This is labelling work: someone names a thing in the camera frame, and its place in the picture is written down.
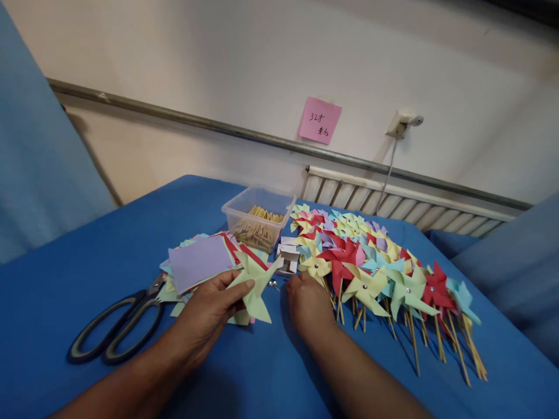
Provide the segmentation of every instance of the black scissors handle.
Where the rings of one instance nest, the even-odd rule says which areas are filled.
[[[157,301],[156,299],[146,300],[146,296],[147,290],[138,291],[136,294],[117,301],[115,304],[95,317],[78,334],[70,349],[68,350],[66,360],[71,364],[83,364],[97,358],[99,355],[102,354],[101,359],[104,363],[108,365],[115,365],[127,361],[132,356],[134,356],[153,335],[153,333],[157,329],[157,326],[159,326],[161,317],[163,315],[161,303],[159,303],[159,301]],[[107,333],[105,338],[95,348],[87,352],[82,352],[83,343],[85,342],[91,331],[93,331],[93,329],[95,329],[99,325],[99,323],[101,323],[111,313],[128,304],[130,304],[130,307],[117,320],[117,322]],[[124,339],[126,335],[130,333],[130,331],[136,326],[147,309],[150,307],[157,308],[157,315],[155,316],[155,320],[151,328],[132,348],[124,353],[117,354],[116,348],[118,347],[122,339]]]

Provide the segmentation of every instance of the plastic container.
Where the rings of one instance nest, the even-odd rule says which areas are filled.
[[[271,254],[289,220],[296,199],[293,194],[263,186],[251,186],[223,205],[221,211],[227,215],[229,231],[238,242]],[[276,215],[273,217],[275,221],[249,214],[254,211],[255,206]]]

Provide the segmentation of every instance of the person's left hand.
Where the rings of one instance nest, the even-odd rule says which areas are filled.
[[[239,274],[239,271],[226,271],[200,285],[163,336],[167,350],[183,360],[189,371],[200,366],[227,320],[244,308],[241,298],[253,289],[254,280],[226,289]]]

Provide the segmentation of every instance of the radiator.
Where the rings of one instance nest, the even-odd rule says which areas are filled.
[[[381,198],[383,184],[308,166],[309,177],[303,199],[349,211],[371,215]],[[421,231],[444,230],[473,237],[485,237],[502,223],[515,216],[465,204],[436,195],[388,184],[378,210],[378,216],[399,219],[414,224]]]

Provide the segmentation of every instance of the metal rail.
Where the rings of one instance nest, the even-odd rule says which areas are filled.
[[[140,102],[123,96],[113,95],[110,93],[102,92],[100,90],[94,90],[87,87],[78,86],[76,84],[65,83],[64,81],[60,81],[60,80],[54,80],[54,79],[47,79],[47,80],[51,86],[51,89],[56,93],[79,97],[82,99],[99,102],[109,106],[115,106],[117,108],[127,109],[129,111],[155,116],[156,118],[171,120],[174,122],[183,123],[185,125],[191,125],[191,126],[203,128],[209,131],[214,131],[232,137],[254,141],[260,144],[267,144],[273,147],[283,148],[284,150],[294,151],[312,157],[318,157],[324,160],[341,163],[346,166],[352,166],[359,169],[380,173],[382,175],[386,175],[388,173],[387,165],[374,163],[358,157],[353,157],[347,154],[341,154],[331,150],[325,150],[323,148],[318,148],[312,145],[299,143],[297,141],[291,141],[280,137],[275,137],[269,134],[264,134],[258,131],[237,127],[235,125],[230,125],[212,119],[202,118],[201,116],[175,111],[173,109],[164,108],[162,106]],[[408,172],[402,169],[393,168],[391,176],[397,177],[399,179],[407,180],[409,182],[430,186],[435,189],[440,189],[447,192],[452,192],[459,195],[476,198],[482,201],[503,205],[509,208],[515,208],[516,210],[526,211],[532,207],[531,204],[522,201],[517,201],[514,199],[502,197],[499,195],[491,194],[488,192],[480,191],[478,189],[469,188],[451,182],[445,182],[444,180],[435,179],[434,177],[429,177],[429,176],[423,176],[418,173]]]

